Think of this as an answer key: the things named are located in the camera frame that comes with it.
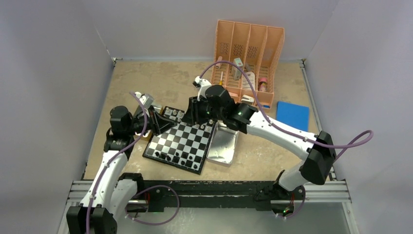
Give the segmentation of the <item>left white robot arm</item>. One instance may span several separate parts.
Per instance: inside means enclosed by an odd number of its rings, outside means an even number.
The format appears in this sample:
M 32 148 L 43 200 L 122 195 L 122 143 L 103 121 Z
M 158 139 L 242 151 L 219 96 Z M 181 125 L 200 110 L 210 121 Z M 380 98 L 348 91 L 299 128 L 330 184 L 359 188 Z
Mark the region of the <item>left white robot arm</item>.
M 129 200 L 140 199 L 145 194 L 140 174 L 122 173 L 140 139 L 135 134 L 151 131 L 159 135 L 177 122 L 161 116 L 153 107 L 133 116 L 125 106 L 116 106 L 110 111 L 110 125 L 98 173 L 80 203 L 69 207 L 66 213 L 71 234 L 117 232 L 118 220 Z

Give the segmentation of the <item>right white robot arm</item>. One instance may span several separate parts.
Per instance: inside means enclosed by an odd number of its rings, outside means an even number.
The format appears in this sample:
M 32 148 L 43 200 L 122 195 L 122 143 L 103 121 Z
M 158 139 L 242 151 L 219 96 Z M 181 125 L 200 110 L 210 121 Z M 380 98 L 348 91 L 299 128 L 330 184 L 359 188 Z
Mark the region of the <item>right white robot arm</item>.
M 189 125 L 222 121 L 229 129 L 269 140 L 301 159 L 296 166 L 281 172 L 274 184 L 274 194 L 286 198 L 297 187 L 311 182 L 323 185 L 336 159 L 331 136 L 304 132 L 269 118 L 256 107 L 235 103 L 228 90 L 207 80 L 193 82 L 198 94 L 189 98 L 182 121 Z

